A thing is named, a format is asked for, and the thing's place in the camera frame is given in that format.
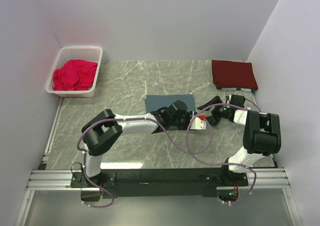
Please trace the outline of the blue-grey t-shirt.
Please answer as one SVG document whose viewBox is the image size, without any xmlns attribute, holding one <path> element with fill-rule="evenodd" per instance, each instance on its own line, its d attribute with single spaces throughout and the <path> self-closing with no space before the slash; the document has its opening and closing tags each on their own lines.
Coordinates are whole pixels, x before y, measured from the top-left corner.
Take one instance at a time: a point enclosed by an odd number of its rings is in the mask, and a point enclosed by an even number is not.
<svg viewBox="0 0 320 226">
<path fill-rule="evenodd" d="M 188 111 L 195 111 L 195 100 L 192 94 L 176 94 L 176 95 L 147 95 L 145 102 L 145 111 L 150 113 L 162 107 L 169 107 L 172 103 L 180 100 L 187 106 Z"/>
</svg>

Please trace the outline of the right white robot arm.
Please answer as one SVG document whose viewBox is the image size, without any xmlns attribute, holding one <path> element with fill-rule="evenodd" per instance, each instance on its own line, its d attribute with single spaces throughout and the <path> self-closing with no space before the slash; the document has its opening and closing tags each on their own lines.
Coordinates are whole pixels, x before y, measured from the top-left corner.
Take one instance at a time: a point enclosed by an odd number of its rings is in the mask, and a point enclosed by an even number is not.
<svg viewBox="0 0 320 226">
<path fill-rule="evenodd" d="M 279 115 L 245 110 L 246 101 L 242 95 L 226 96 L 225 102 L 215 96 L 197 108 L 206 111 L 212 109 L 211 116 L 206 118 L 212 126 L 216 126 L 221 119 L 244 126 L 242 147 L 226 160 L 226 169 L 219 174 L 221 183 L 226 186 L 232 185 L 237 180 L 237 174 L 245 173 L 247 167 L 281 149 Z"/>
</svg>

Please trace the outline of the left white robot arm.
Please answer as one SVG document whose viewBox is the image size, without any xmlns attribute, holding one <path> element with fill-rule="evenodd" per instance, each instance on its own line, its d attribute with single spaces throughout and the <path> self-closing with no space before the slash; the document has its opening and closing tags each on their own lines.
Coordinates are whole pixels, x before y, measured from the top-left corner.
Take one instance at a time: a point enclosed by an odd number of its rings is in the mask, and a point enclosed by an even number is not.
<svg viewBox="0 0 320 226">
<path fill-rule="evenodd" d="M 144 115 L 125 116 L 105 109 L 81 129 L 86 152 L 82 181 L 88 187 L 100 181 L 102 155 L 106 153 L 120 136 L 137 133 L 156 134 L 167 130 L 186 130 L 193 111 L 177 100 L 169 107 L 161 107 Z"/>
</svg>

